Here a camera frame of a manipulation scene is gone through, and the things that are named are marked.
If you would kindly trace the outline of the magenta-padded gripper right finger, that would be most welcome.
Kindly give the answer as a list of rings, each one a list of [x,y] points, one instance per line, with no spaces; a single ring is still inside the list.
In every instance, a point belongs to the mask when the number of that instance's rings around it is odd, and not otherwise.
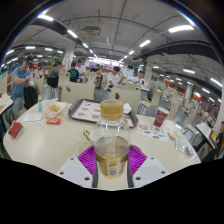
[[[146,156],[137,146],[129,147],[127,183],[140,188],[167,176],[169,172],[155,156]]]

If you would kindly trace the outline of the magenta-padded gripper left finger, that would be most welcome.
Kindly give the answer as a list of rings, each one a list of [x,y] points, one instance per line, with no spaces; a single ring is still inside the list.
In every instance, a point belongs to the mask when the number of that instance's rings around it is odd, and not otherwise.
[[[96,188],[98,168],[94,146],[84,150],[78,157],[69,157],[56,175],[84,188]]]

